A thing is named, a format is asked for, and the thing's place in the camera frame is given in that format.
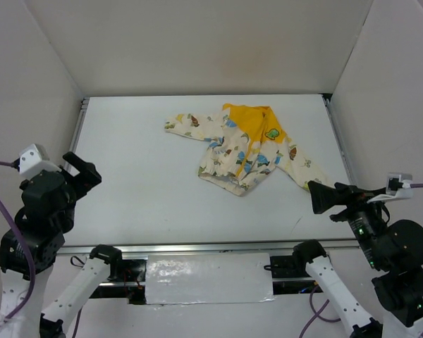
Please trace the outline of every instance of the cartoon print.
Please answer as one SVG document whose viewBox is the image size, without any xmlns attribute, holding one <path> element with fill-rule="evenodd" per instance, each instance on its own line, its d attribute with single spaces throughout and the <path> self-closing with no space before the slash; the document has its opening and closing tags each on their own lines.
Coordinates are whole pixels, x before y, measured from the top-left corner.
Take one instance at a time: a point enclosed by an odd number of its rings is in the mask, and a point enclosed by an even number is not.
<svg viewBox="0 0 423 338">
<path fill-rule="evenodd" d="M 237 124 L 229 118 L 226 122 L 226 126 L 228 126 L 230 128 L 235 128 L 237 126 Z"/>
<path fill-rule="evenodd" d="M 268 158 L 266 158 L 266 156 L 265 155 L 262 155 L 262 154 L 259 154 L 258 156 L 257 156 L 257 167 L 258 168 L 260 168 L 262 165 L 266 165 L 266 166 L 268 166 L 269 165 L 269 161 L 268 161 Z"/>
<path fill-rule="evenodd" d="M 244 190 L 249 190 L 249 185 L 247 185 L 246 183 L 240 183 L 240 187 L 242 187 Z"/>
<path fill-rule="evenodd" d="M 243 135 L 240 136 L 241 137 L 246 137 L 246 143 L 249 142 L 249 135 L 245 132 Z"/>
<path fill-rule="evenodd" d="M 238 160 L 236 161 L 236 164 L 243 164 L 243 161 L 245 160 L 245 152 L 244 151 L 240 151 L 238 153 Z"/>
<path fill-rule="evenodd" d="M 279 153 L 279 150 L 276 152 L 277 156 L 276 156 L 276 160 L 274 161 L 274 163 L 277 165 L 279 164 L 279 162 L 281 162 L 281 158 L 283 158 L 283 154 Z"/>
<path fill-rule="evenodd" d="M 191 127 L 199 127 L 199 121 L 191 115 Z"/>
<path fill-rule="evenodd" d="M 216 148 L 217 146 L 222 146 L 224 143 L 224 137 L 218 137 L 217 139 L 215 138 L 216 141 L 210 143 L 209 148 Z"/>
<path fill-rule="evenodd" d="M 298 153 L 298 150 L 296 149 L 296 144 L 292 144 L 289 148 L 290 148 L 290 151 L 289 151 L 290 160 L 293 161 L 296 157 L 296 154 Z"/>
<path fill-rule="evenodd" d="M 268 132 L 265 133 L 265 136 L 274 141 L 274 139 L 277 136 L 279 136 L 280 134 L 281 133 L 277 129 L 271 129 L 271 130 L 269 130 Z"/>
<path fill-rule="evenodd" d="M 246 172 L 246 173 L 250 172 L 251 167 L 252 167 L 252 162 L 246 161 L 246 163 L 245 163 L 245 167 L 244 167 L 245 172 Z"/>
</svg>

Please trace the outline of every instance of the black bracket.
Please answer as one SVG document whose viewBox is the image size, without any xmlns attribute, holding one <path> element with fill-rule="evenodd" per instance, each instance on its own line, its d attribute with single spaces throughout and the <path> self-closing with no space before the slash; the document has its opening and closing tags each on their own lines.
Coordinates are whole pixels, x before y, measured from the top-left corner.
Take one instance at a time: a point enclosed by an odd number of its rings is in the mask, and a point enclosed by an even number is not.
<svg viewBox="0 0 423 338">
<path fill-rule="evenodd" d="M 316 239 L 303 242 L 293 248 L 295 264 L 303 272 L 305 272 L 307 263 L 312 263 L 316 257 L 321 256 L 327 256 L 326 250 L 324 250 L 323 246 Z"/>
<path fill-rule="evenodd" d="M 119 265 L 122 264 L 122 251 L 114 246 L 99 244 L 91 250 L 90 258 L 102 259 L 110 265 L 110 278 L 117 277 Z"/>
<path fill-rule="evenodd" d="M 298 269 L 293 256 L 271 256 L 270 265 L 264 266 L 266 271 L 271 271 L 273 278 L 298 278 L 309 277 L 305 271 Z"/>
<path fill-rule="evenodd" d="M 39 322 L 39 335 L 41 338 L 66 338 L 63 333 L 63 321 L 60 319 L 52 322 L 44 319 L 44 314 L 42 314 Z"/>
<path fill-rule="evenodd" d="M 363 327 L 355 325 L 354 332 L 350 338 L 381 338 L 382 337 L 382 324 L 377 320 L 370 318 L 370 324 Z"/>
</svg>

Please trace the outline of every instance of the shirt sleeve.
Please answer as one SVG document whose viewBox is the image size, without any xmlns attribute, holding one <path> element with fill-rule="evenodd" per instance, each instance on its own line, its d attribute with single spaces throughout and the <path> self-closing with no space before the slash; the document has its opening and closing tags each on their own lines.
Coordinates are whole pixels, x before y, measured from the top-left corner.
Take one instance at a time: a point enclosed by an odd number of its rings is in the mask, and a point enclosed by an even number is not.
<svg viewBox="0 0 423 338">
<path fill-rule="evenodd" d="M 329 178 L 319 166 L 294 142 L 286 140 L 279 145 L 276 165 L 285 171 L 300 187 L 309 190 L 308 182 L 315 181 L 332 186 Z"/>
<path fill-rule="evenodd" d="M 223 125 L 227 119 L 227 110 L 213 115 L 178 114 L 166 120 L 164 129 L 191 139 L 211 141 L 223 137 Z"/>
</svg>

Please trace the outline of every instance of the white backdrop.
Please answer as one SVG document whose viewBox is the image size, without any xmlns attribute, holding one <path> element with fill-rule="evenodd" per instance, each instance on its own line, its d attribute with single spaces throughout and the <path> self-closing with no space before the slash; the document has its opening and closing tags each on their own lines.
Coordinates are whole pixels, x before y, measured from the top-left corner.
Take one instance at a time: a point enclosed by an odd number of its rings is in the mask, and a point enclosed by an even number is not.
<svg viewBox="0 0 423 338">
<path fill-rule="evenodd" d="M 26 0 L 88 96 L 332 92 L 372 0 Z"/>
<path fill-rule="evenodd" d="M 389 171 L 423 182 L 423 8 L 378 0 L 332 98 L 343 144 L 361 187 L 385 184 Z M 423 226 L 423 189 L 388 204 L 392 219 Z"/>
</svg>

